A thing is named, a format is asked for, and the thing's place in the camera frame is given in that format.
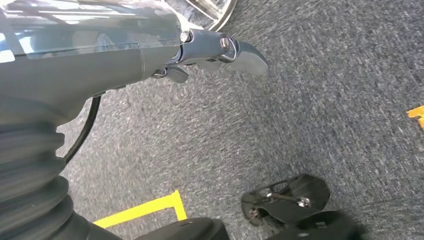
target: yellow floor marking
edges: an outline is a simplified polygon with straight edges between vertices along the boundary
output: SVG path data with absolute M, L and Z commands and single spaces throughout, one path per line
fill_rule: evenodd
M 94 224 L 102 228 L 108 228 L 169 208 L 174 208 L 176 218 L 179 221 L 187 219 L 180 193 L 176 190 L 171 195 L 157 198 L 153 201 L 107 216 L 95 221 Z
M 424 106 L 417 107 L 415 109 L 408 111 L 408 117 L 418 118 L 418 122 L 421 127 L 424 129 Z

